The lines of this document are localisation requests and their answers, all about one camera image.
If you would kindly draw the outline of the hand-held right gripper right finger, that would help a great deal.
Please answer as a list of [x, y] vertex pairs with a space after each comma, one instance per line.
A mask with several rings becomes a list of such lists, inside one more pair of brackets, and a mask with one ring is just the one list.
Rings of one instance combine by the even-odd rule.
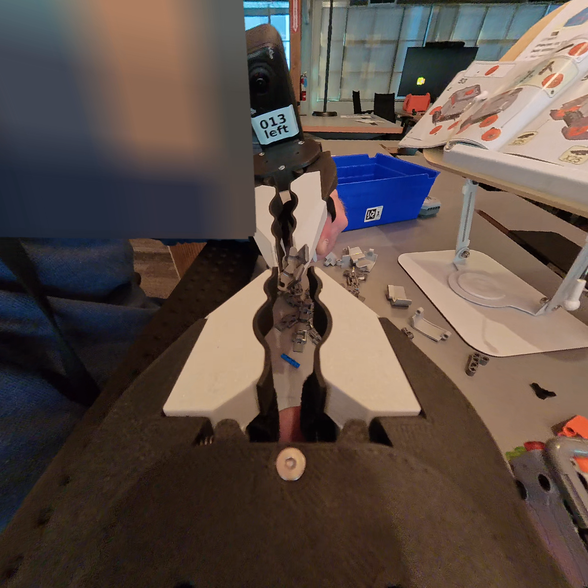
[[421, 406], [378, 315], [323, 270], [315, 274], [318, 299], [330, 315], [329, 334], [319, 347], [325, 413], [335, 423], [417, 416]]

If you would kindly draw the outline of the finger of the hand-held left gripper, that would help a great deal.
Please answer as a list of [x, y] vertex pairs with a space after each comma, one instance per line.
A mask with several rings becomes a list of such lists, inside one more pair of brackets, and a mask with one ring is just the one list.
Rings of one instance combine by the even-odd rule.
[[284, 203], [280, 192], [270, 185], [254, 189], [256, 230], [254, 241], [269, 268], [283, 270], [284, 250], [280, 216]]
[[320, 178], [297, 178], [290, 184], [290, 192], [297, 198], [292, 212], [295, 222], [290, 231], [291, 246], [300, 249], [308, 244], [312, 261], [316, 261], [316, 246], [327, 218]]

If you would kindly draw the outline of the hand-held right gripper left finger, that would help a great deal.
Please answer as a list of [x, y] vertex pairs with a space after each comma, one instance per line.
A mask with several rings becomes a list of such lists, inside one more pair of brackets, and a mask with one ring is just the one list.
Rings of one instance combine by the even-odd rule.
[[275, 274], [266, 269], [206, 317], [163, 406], [166, 416], [251, 423], [269, 415], [275, 392], [254, 319], [268, 302], [264, 287]]

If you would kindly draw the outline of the blue plastic bin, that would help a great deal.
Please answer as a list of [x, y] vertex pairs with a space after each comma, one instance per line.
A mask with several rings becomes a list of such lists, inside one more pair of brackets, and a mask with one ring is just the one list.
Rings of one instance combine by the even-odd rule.
[[346, 231], [416, 219], [439, 172], [379, 153], [334, 156]]

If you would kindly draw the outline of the pile of dark grey connectors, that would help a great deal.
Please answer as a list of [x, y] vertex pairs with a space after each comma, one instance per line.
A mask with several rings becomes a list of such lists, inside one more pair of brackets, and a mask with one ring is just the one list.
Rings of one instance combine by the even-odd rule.
[[318, 345], [322, 335], [314, 324], [315, 303], [309, 290], [297, 289], [279, 299], [273, 328], [284, 334], [292, 351], [301, 354], [308, 343]]

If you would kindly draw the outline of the black grey toy robot vehicle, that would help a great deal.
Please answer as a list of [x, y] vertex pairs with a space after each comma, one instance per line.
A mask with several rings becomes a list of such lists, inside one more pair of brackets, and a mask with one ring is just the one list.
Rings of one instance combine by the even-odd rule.
[[534, 527], [550, 554], [570, 575], [587, 579], [587, 525], [564, 492], [563, 473], [550, 459], [548, 442], [532, 440], [505, 457]]

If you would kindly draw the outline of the person's left hand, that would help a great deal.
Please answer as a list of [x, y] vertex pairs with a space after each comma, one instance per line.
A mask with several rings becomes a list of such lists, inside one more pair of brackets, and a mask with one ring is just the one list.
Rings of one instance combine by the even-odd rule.
[[335, 218], [328, 215], [316, 246], [317, 260], [325, 259], [332, 252], [336, 239], [348, 226], [348, 218], [344, 204], [341, 202], [337, 190], [333, 190], [331, 198], [334, 202]]

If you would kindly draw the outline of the pile of light grey pieces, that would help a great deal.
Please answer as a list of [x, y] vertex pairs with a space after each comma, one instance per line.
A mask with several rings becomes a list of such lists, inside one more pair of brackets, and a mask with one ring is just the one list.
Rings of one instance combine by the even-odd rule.
[[343, 278], [341, 286], [364, 302], [365, 298], [360, 293], [360, 285], [367, 279], [377, 259], [378, 254], [373, 248], [365, 252], [360, 247], [344, 247], [340, 258], [331, 252], [324, 259], [323, 265], [341, 268]]

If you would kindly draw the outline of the light grey angled toy piece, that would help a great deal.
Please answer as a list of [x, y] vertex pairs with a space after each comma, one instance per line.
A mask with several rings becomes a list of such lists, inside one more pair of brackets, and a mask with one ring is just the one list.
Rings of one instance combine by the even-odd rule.
[[423, 334], [432, 341], [447, 341], [451, 337], [451, 333], [447, 329], [435, 325], [424, 317], [423, 307], [416, 309], [414, 315], [410, 317], [409, 323], [416, 332]]

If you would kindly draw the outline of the black dimpled mat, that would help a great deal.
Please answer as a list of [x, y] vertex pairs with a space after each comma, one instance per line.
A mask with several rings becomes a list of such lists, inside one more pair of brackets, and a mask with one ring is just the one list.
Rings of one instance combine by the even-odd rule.
[[[66, 446], [67, 456], [77, 452], [74, 441], [68, 440], [71, 435], [90, 431], [130, 384], [164, 351], [166, 344], [175, 342], [191, 324], [204, 318], [208, 312], [242, 289], [252, 277], [257, 258], [257, 250], [248, 241], [212, 240], [204, 246], [171, 295], [170, 301], [163, 300], [158, 312], [130, 347], [98, 399], [67, 438], [63, 445]], [[61, 473], [51, 463], [47, 469], [60, 478]], [[27, 496], [22, 505], [27, 504]]]

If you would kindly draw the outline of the background wooden table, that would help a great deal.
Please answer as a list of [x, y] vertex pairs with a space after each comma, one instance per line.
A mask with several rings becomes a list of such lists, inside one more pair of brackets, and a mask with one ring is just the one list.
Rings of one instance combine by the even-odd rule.
[[391, 122], [375, 115], [337, 115], [313, 116], [301, 115], [303, 130], [314, 136], [359, 136], [367, 139], [373, 136], [401, 137], [403, 128], [397, 122]]

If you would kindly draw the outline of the wooden book stand white base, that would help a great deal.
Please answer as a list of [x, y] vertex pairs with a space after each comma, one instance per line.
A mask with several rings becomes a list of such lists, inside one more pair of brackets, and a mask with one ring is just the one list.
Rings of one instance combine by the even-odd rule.
[[555, 294], [545, 298], [486, 254], [470, 248], [478, 184], [587, 214], [587, 171], [454, 145], [423, 151], [434, 168], [466, 179], [454, 251], [401, 254], [398, 262], [460, 337], [494, 357], [587, 347], [587, 326], [572, 315], [586, 286], [585, 243]]

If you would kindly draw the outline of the black monitor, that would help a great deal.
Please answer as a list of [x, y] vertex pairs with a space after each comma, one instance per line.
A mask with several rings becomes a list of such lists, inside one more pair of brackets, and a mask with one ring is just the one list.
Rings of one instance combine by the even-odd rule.
[[434, 102], [452, 79], [475, 60], [478, 47], [410, 47], [406, 51], [398, 98], [430, 95]]

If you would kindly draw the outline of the printed instruction manual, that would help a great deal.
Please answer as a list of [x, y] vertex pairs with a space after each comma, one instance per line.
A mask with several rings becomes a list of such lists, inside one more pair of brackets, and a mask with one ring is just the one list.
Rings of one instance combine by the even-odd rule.
[[402, 148], [500, 151], [587, 73], [587, 35], [540, 43], [529, 58], [474, 61], [401, 140]]

